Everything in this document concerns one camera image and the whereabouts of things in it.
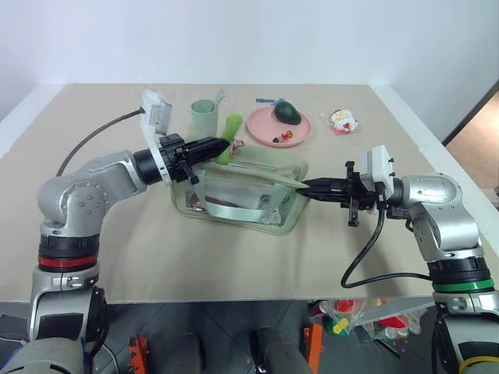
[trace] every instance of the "black cable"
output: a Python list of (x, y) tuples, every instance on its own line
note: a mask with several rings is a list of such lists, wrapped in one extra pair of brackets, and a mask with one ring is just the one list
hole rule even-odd
[(411, 227), (411, 219), (410, 218), (408, 218), (407, 220), (405, 220), (405, 228), (408, 229), (411, 232), (414, 232), (414, 230)]
[(109, 326), (111, 325), (111, 320), (109, 318), (108, 303), (105, 300), (104, 300), (103, 312), (104, 312), (104, 328), (102, 329), (102, 334), (95, 341), (94, 346), (92, 347), (92, 350), (89, 352), (89, 354), (87, 356), (88, 362), (94, 361), (95, 355), (100, 351), (100, 349), (104, 345), (104, 342), (106, 341), (106, 338), (108, 337)]
[(118, 359), (116, 358), (115, 352), (111, 350), (110, 347), (108, 347), (106, 344), (102, 344), (103, 349), (105, 349), (109, 355), (111, 356), (112, 363), (115, 365), (115, 370), (116, 374), (119, 374), (119, 365), (118, 365)]
[(369, 239), (369, 241), (367, 242), (367, 244), (364, 246), (364, 248), (362, 248), (360, 253), (352, 261), (350, 266), (347, 268), (347, 270), (343, 274), (342, 281), (341, 281), (341, 285), (343, 288), (354, 288), (357, 286), (362, 286), (364, 284), (382, 281), (382, 280), (390, 279), (390, 278), (396, 278), (396, 277), (413, 277), (413, 278), (424, 279), (426, 281), (431, 281), (431, 278), (428, 277), (427, 275), (422, 275), (422, 274), (418, 274), (418, 273), (392, 273), (392, 274), (380, 275), (377, 277), (371, 277), (371, 278), (367, 278), (364, 280), (359, 280), (359, 281), (353, 282), (353, 283), (348, 283), (348, 284), (346, 283), (348, 278), (350, 277), (350, 274), (352, 274), (353, 270), (357, 267), (357, 265), (359, 265), (360, 261), (362, 261), (362, 259), (366, 256), (366, 254), (370, 251), (370, 249), (373, 248), (374, 243), (380, 237), (381, 230), (383, 229), (383, 225), (384, 225), (385, 212), (386, 212), (385, 202), (378, 201), (378, 218), (377, 218), (376, 229), (374, 230), (374, 233), (371, 236), (371, 238)]
[(55, 176), (56, 177), (60, 177), (62, 175), (62, 173), (64, 172), (65, 167), (68, 166), (68, 163), (71, 161), (71, 159), (76, 154), (76, 152), (78, 152), (81, 149), (81, 147), (84, 146), (94, 136), (100, 134), (101, 132), (103, 132), (107, 128), (115, 125), (118, 122), (124, 121), (124, 120), (126, 120), (128, 118), (132, 118), (132, 117), (134, 117), (136, 115), (140, 115), (142, 113), (144, 113), (144, 110), (142, 108), (139, 108), (136, 111), (128, 113), (127, 115), (122, 115), (121, 117), (117, 117), (117, 118), (113, 119), (112, 121), (106, 123), (105, 125), (102, 125), (98, 129), (96, 129), (95, 131), (93, 131), (89, 136), (87, 136), (85, 139), (83, 139), (81, 142), (79, 142), (73, 148), (73, 150), (71, 150), (71, 152), (69, 152), (69, 154), (66, 156), (66, 158), (62, 162), (61, 166), (59, 167), (59, 170), (57, 170), (57, 174)]
[(435, 327), (431, 334), (431, 373), (437, 374), (437, 335), (435, 334)]

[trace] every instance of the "green cup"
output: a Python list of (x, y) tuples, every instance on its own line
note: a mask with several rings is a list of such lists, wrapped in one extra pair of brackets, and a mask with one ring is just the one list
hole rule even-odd
[(194, 101), (190, 106), (192, 123), (190, 137), (193, 139), (216, 136), (218, 128), (218, 108), (212, 100)]

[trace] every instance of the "blue object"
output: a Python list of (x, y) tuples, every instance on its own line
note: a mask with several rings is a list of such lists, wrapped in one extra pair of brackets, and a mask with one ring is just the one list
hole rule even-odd
[(17, 355), (19, 353), (19, 351), (22, 349), (23, 347), (21, 348), (17, 348), (11, 355), (9, 358), (7, 358), (7, 361), (4, 362), (3, 365), (0, 365), (0, 370), (3, 370), (4, 368), (7, 367), (7, 365), (9, 364), (9, 362), (12, 361), (12, 359), (14, 358), (15, 355)]
[(272, 105), (276, 105), (276, 104), (279, 104), (281, 103), (282, 101), (284, 101), (284, 99), (281, 97), (280, 99), (263, 99), (262, 97), (257, 97), (256, 98), (256, 102), (257, 103), (269, 103), (269, 104), (272, 104)]

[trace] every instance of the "red ring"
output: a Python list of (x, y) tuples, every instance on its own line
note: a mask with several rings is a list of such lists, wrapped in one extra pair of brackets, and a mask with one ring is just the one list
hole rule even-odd
[(97, 254), (81, 259), (46, 259), (38, 256), (38, 263), (40, 265), (52, 268), (78, 267), (88, 265), (94, 261), (97, 261)]

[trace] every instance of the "green ring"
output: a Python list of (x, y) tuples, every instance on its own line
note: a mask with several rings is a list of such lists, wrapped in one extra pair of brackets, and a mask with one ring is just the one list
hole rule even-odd
[(491, 288), (494, 286), (494, 281), (489, 278), (478, 282), (456, 283), (456, 284), (432, 284), (437, 292), (449, 291), (475, 291), (483, 288)]

